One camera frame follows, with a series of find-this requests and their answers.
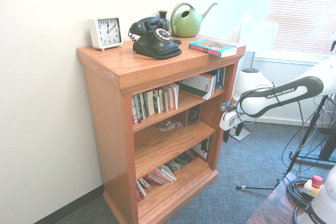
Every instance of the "gray carpet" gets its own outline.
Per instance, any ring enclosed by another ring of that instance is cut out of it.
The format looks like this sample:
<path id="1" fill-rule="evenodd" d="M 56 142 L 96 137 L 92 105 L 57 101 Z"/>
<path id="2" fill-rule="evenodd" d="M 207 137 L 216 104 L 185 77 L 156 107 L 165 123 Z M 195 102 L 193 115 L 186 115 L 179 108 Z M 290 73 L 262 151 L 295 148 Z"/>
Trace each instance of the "gray carpet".
<path id="1" fill-rule="evenodd" d="M 291 137 L 300 129 L 297 126 L 255 123 L 249 126 L 251 135 L 242 141 L 230 137 L 228 143 L 222 144 L 217 170 L 219 178 L 194 197 L 164 224 L 209 224 L 235 223 L 244 224 L 255 210 L 271 193 L 269 190 L 236 190 L 235 186 L 255 185 L 274 186 L 277 178 L 282 178 L 286 167 L 281 162 L 282 151 Z M 309 149 L 310 143 L 302 154 Z M 319 144 L 325 137 L 320 134 L 313 142 Z M 289 151 L 295 151 L 298 138 L 294 138 L 284 154 L 284 161 L 289 165 Z M 314 165 L 314 162 L 303 162 L 301 170 Z M 314 174 L 326 178 L 332 168 L 331 163 L 319 162 L 312 169 L 303 172 L 302 176 Z M 58 224 L 106 224 L 115 223 L 102 197 L 76 211 Z"/>

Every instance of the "red cap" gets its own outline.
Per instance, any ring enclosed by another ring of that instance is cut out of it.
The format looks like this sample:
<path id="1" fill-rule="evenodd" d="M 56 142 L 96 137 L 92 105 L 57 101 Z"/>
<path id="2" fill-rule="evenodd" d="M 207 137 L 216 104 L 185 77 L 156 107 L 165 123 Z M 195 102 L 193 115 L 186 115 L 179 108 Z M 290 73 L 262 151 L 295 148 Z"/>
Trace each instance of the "red cap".
<path id="1" fill-rule="evenodd" d="M 314 187 L 320 187 L 322 185 L 322 182 L 323 182 L 323 178 L 321 178 L 320 176 L 318 175 L 314 175 L 313 176 L 313 179 L 312 179 L 312 185 Z"/>

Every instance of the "wooden bookshelf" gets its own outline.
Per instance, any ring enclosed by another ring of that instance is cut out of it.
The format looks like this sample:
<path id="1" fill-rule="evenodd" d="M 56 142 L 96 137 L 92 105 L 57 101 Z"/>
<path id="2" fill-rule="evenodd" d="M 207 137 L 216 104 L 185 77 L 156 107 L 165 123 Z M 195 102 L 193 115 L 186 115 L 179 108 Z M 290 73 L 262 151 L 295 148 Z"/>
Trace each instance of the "wooden bookshelf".
<path id="1" fill-rule="evenodd" d="M 96 135 L 104 199 L 120 224 L 157 224 L 164 222 L 186 202 L 217 178 L 217 161 L 223 131 L 219 128 L 221 104 L 231 99 L 238 61 L 237 54 L 225 58 L 191 50 L 188 44 L 198 35 L 179 38 L 182 54 L 167 60 L 154 60 L 136 54 L 133 43 L 105 51 L 92 47 L 78 48 L 84 66 L 90 108 Z M 155 114 L 133 124 L 132 95 L 185 78 L 226 67 L 223 91 L 209 100 L 179 91 L 178 109 Z M 161 132 L 155 123 L 171 117 L 186 118 L 191 107 L 201 104 L 199 122 Z M 182 152 L 212 136 L 207 162 L 200 158 L 176 172 L 177 181 L 156 186 L 145 199 L 137 202 L 136 180 Z"/>
<path id="2" fill-rule="evenodd" d="M 139 179 L 215 133 L 203 122 L 161 132 L 156 126 L 134 135 L 135 173 Z"/>
<path id="3" fill-rule="evenodd" d="M 212 95 L 213 97 L 216 97 L 218 95 L 223 94 L 224 91 L 215 91 Z M 174 116 L 176 114 L 179 114 L 182 111 L 185 111 L 187 109 L 190 109 L 193 106 L 199 105 L 204 100 L 201 97 L 198 97 L 196 95 L 190 94 L 188 92 L 185 92 L 183 90 L 180 90 L 178 93 L 178 109 L 169 109 L 168 112 L 162 111 L 160 114 L 154 114 L 144 120 L 141 121 L 139 124 L 133 125 L 133 132 L 137 132 L 139 130 L 142 130 L 150 125 L 153 125 L 159 121 L 165 120 L 167 118 L 170 118 L 171 116 Z"/>
<path id="4" fill-rule="evenodd" d="M 176 181 L 163 186 L 151 183 L 152 188 L 146 190 L 145 199 L 138 204 L 139 223 L 156 223 L 158 216 L 168 214 L 175 205 L 202 190 L 217 175 L 208 163 L 197 158 L 175 173 Z"/>

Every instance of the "white clock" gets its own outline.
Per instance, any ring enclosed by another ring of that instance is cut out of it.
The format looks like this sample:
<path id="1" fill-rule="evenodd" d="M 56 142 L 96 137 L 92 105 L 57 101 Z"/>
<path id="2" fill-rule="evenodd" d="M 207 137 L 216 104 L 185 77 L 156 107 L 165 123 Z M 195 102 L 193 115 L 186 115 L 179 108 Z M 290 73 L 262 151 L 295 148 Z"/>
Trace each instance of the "white clock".
<path id="1" fill-rule="evenodd" d="M 123 44 L 119 17 L 92 18 L 89 19 L 89 26 L 93 47 L 104 51 Z"/>

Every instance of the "clock face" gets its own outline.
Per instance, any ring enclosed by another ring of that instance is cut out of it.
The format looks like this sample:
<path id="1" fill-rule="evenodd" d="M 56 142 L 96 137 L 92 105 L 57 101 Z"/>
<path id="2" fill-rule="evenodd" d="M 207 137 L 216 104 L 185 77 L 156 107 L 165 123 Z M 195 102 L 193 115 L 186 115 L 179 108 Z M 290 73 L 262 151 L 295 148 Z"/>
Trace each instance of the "clock face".
<path id="1" fill-rule="evenodd" d="M 98 32 L 101 46 L 109 46 L 121 42 L 118 18 L 98 19 Z"/>

